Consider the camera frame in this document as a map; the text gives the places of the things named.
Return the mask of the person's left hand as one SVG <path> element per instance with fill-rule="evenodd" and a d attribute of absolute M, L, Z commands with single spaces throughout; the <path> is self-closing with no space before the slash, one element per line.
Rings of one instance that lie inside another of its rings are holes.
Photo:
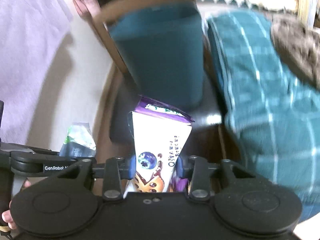
<path fill-rule="evenodd" d="M 31 186 L 31 182 L 28 179 L 26 179 L 24 184 L 23 184 L 23 186 L 22 186 L 22 189 L 25 189 L 25 188 L 30 187 L 30 186 Z M 5 223 L 7 223 L 8 227 L 11 230 L 17 229 L 17 226 L 16 226 L 16 224 L 15 224 L 13 218 L 12 218 L 10 209 L 8 209 L 8 210 L 6 210 L 6 211 L 4 211 L 2 213 L 2 219 L 3 219 L 3 221 Z"/>

